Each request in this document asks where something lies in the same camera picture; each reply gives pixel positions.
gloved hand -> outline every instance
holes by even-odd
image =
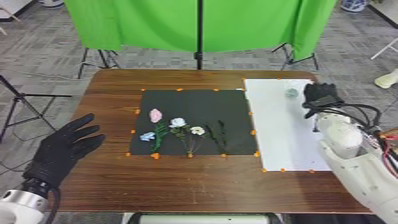
[[[345,103],[338,96],[338,89],[334,84],[307,84],[304,89],[306,102],[304,108],[309,108],[306,119],[316,114],[316,108],[339,107]]]
[[[39,179],[53,188],[59,188],[78,160],[103,144],[105,135],[83,138],[99,130],[98,125],[82,128],[92,120],[94,114],[87,114],[41,141],[23,178]]]

white flower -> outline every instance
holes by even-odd
[[[203,135],[203,134],[204,134],[204,129],[203,129],[203,127],[199,127],[199,126],[197,126],[197,127],[192,127],[192,128],[190,128],[190,132],[192,132],[194,135]]]
[[[183,127],[187,125],[187,122],[185,122],[185,119],[183,118],[174,118],[172,120],[171,120],[171,128],[179,128],[179,127]]]

gray carpet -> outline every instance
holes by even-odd
[[[55,127],[60,127],[69,121],[96,68],[85,69],[83,81],[66,80],[76,78],[83,54],[66,9],[44,9],[34,5],[20,18],[21,23],[2,23],[9,36],[0,35],[0,74],[11,80],[20,91],[75,96],[71,99],[57,100],[48,111],[48,119]],[[336,83],[341,97],[348,102],[366,103],[386,111],[384,128],[398,126],[398,103],[394,103],[398,86],[382,90],[373,85],[373,79],[398,67],[398,54],[387,51],[375,61],[370,60],[370,57],[396,36],[398,30],[393,29],[370,10],[361,14],[348,14],[336,8],[316,49],[320,71],[314,71],[311,61],[286,68],[288,70],[314,72],[320,81]],[[282,52],[272,54],[270,51],[272,49],[258,49],[231,53],[206,53],[204,69],[279,70],[284,55]],[[115,59],[123,68],[195,68],[192,53],[156,49],[126,47]],[[99,63],[94,52],[91,52],[89,60]],[[0,86],[0,125],[9,112],[11,97],[9,91]],[[43,108],[44,100],[36,98],[32,102]],[[27,109],[20,107],[16,120],[27,118],[28,115]],[[39,121],[18,126],[14,131],[9,131],[0,145],[0,160],[11,167],[32,158],[43,137],[28,139],[48,132],[50,130]],[[4,174],[0,176],[0,192],[18,186],[20,181],[20,174],[12,172]],[[112,224],[119,222],[119,219],[121,215],[108,213],[62,213],[57,223]]]

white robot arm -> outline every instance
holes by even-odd
[[[44,209],[44,197],[27,191],[9,190],[0,200],[0,223],[39,224]]]
[[[387,224],[398,224],[398,179],[382,162],[382,149],[352,119],[318,113],[320,154],[345,188]]]

green screen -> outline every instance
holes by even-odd
[[[204,52],[290,43],[311,56],[336,0],[204,0]],[[66,0],[85,47],[195,52],[197,0]]]

